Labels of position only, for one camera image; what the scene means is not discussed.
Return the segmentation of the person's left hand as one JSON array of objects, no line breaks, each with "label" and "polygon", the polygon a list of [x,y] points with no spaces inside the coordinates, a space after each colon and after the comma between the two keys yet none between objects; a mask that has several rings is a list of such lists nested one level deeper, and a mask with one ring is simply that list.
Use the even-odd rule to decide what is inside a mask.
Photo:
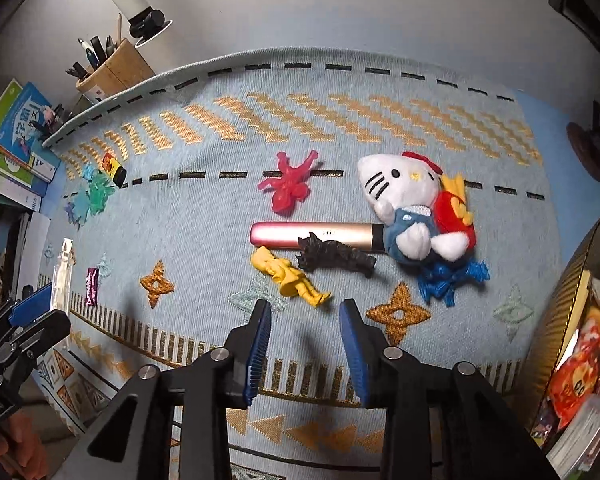
[{"label": "person's left hand", "polygon": [[44,479],[48,474],[47,454],[32,418],[23,410],[3,424],[0,433],[0,463],[9,473],[23,479]]}]

